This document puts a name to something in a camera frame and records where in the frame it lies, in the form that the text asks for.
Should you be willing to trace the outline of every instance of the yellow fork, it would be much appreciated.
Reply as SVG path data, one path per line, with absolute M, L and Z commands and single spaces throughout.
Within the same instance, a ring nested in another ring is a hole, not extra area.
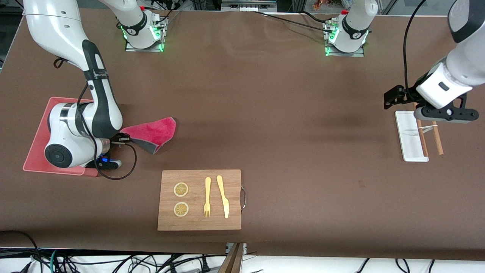
M 206 177 L 206 203 L 204 204 L 205 217 L 210 217 L 209 196 L 210 196 L 210 177 Z

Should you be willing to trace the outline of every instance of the wooden cutting board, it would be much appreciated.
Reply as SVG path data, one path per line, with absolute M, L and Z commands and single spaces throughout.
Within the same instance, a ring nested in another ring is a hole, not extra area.
M 222 197 L 216 176 L 224 181 L 224 193 L 229 200 L 229 217 L 224 218 Z M 206 202 L 205 180 L 210 177 L 210 217 L 204 217 Z M 174 193 L 177 183 L 187 184 L 189 191 L 178 197 Z M 163 171 L 158 211 L 158 230 L 239 230 L 241 229 L 241 170 L 185 170 Z M 187 215 L 178 217 L 174 206 L 185 202 L 189 206 Z

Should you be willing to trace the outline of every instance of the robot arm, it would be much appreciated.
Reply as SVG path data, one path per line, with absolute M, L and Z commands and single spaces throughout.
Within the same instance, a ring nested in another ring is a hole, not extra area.
M 369 34 L 369 26 L 377 10 L 375 0 L 354 0 L 349 13 L 337 17 L 338 29 L 333 38 L 330 38 L 330 43 L 342 52 L 357 51 Z
M 89 131 L 94 137 L 111 138 L 121 129 L 123 119 L 101 54 L 82 28 L 76 0 L 25 0 L 24 4 L 34 41 L 84 72 L 94 101 L 82 110 Z M 88 136 L 76 105 L 68 109 L 64 122 L 75 136 Z
M 466 93 L 485 83 L 485 1 L 457 0 L 448 24 L 457 43 L 446 57 L 405 90 L 398 85 L 384 94 L 384 108 L 417 102 L 417 119 L 468 123 L 478 112 L 466 109 Z M 459 99 L 456 107 L 453 101 Z
M 137 49 L 145 49 L 161 39 L 160 15 L 141 10 L 136 0 L 99 0 L 108 6 L 121 24 L 126 40 Z

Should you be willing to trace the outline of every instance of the white tray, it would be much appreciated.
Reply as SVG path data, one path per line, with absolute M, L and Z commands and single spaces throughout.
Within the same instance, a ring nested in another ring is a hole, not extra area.
M 429 158 L 423 153 L 414 112 L 396 111 L 396 123 L 404 161 L 428 162 Z

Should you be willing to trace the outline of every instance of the yellow knife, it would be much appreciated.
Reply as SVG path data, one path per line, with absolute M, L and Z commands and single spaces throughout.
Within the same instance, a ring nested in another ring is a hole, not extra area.
M 229 217 L 229 200 L 224 195 L 224 182 L 222 181 L 222 176 L 218 175 L 216 178 L 217 185 L 219 186 L 219 190 L 221 191 L 222 205 L 224 205 L 224 217 L 227 219 Z

